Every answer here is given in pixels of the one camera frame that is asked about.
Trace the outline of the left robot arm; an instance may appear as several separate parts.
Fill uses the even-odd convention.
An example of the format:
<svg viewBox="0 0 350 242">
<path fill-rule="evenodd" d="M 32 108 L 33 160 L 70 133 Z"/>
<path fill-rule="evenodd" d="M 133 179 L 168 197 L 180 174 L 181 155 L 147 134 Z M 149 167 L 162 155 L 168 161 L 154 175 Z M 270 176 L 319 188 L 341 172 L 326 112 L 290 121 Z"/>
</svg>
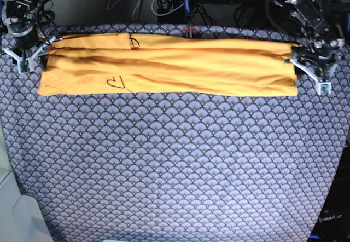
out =
<svg viewBox="0 0 350 242">
<path fill-rule="evenodd" d="M 306 38 L 303 45 L 291 48 L 291 57 L 286 62 L 311 77 L 318 95 L 331 94 L 331 79 L 341 58 L 337 52 L 344 47 L 342 29 L 331 24 L 322 9 L 313 0 L 270 0 L 277 6 L 293 7 L 290 16 L 301 24 L 301 33 Z"/>
</svg>

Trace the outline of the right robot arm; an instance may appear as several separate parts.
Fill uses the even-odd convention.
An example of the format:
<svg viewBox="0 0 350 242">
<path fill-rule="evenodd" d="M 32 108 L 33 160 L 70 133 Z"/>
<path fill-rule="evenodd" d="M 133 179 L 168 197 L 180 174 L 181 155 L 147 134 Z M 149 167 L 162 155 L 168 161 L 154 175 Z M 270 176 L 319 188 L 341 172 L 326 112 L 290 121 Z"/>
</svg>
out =
<svg viewBox="0 0 350 242">
<path fill-rule="evenodd" d="M 14 39 L 12 48 L 3 52 L 17 64 L 19 73 L 33 72 L 34 61 L 48 56 L 54 42 L 62 40 L 58 33 L 48 33 L 45 28 L 55 27 L 55 13 L 45 10 L 51 0 L 12 0 L 1 2 L 1 29 Z"/>
</svg>

